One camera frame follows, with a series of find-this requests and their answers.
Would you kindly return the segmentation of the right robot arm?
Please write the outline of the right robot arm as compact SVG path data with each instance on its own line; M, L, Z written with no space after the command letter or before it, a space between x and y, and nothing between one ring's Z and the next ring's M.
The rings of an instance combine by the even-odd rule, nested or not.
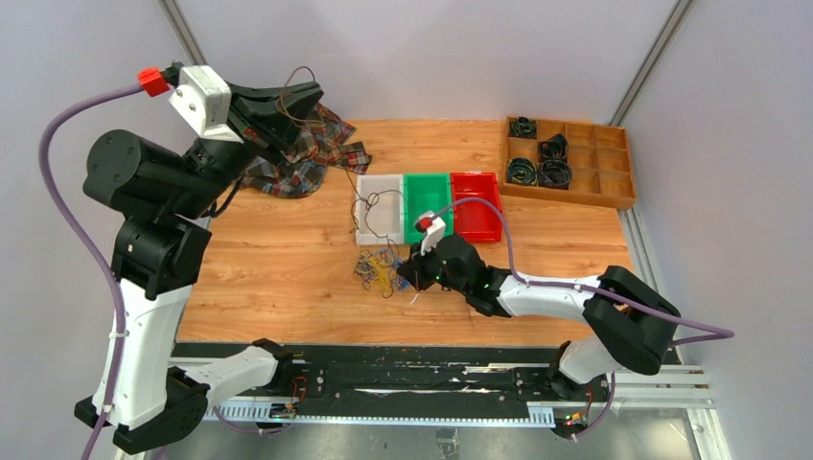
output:
M565 342L547 374L550 391L563 400L617 369L658 374L677 328L670 319L680 314L622 266L570 279L514 274L483 262L456 234L429 250L415 243L397 273L418 291L434 285L455 291L484 316L538 315L588 325L591 335Z

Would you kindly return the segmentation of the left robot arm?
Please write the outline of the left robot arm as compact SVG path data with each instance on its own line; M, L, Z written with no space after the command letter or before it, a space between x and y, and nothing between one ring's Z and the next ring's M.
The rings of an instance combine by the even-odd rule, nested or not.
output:
M83 184L124 222L110 260L90 247L111 289L114 321L105 377L75 414L95 432L112 426L125 459L184 439L208 410L246 390L262 387L281 396L291 389L292 353L268 339L198 370L169 360L211 239L198 220L217 213L217 198L258 154L234 124L292 129L288 112L310 111L322 94L313 82L255 89L163 80L156 91L195 98L191 112L200 131L193 145L176 154L130 131L111 130L92 146Z

